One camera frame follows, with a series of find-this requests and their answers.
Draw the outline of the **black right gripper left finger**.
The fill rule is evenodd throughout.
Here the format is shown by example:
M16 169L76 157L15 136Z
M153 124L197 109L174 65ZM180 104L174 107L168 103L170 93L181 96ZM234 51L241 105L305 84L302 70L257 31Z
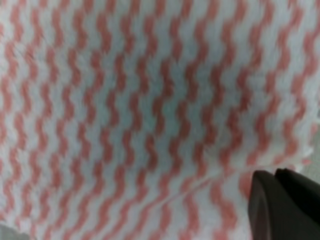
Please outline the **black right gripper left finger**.
M288 236L285 203L288 195L275 177L258 170L253 173L248 218L254 240L284 240Z

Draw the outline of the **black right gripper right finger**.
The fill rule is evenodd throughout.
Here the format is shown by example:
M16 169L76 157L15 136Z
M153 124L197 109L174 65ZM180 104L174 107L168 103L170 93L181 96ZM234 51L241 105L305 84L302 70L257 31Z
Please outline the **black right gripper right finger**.
M291 201L274 220L276 240L320 238L320 184L290 169L277 169L275 178Z

